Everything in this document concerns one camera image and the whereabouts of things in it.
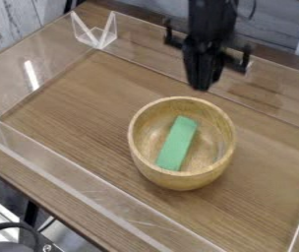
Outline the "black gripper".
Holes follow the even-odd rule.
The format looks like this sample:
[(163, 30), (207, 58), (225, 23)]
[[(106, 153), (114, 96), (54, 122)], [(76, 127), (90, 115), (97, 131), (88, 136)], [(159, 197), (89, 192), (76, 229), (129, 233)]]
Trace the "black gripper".
[[(247, 72), (249, 46), (240, 47), (241, 58), (231, 56), (225, 47), (237, 45), (236, 19), (248, 21), (253, 14), (239, 14), (239, 0), (187, 0), (187, 7), (187, 36), (173, 35), (171, 20), (167, 20), (164, 43), (183, 51), (188, 84), (204, 91), (219, 81), (224, 65), (240, 73)], [(207, 74), (207, 85), (201, 74)]]

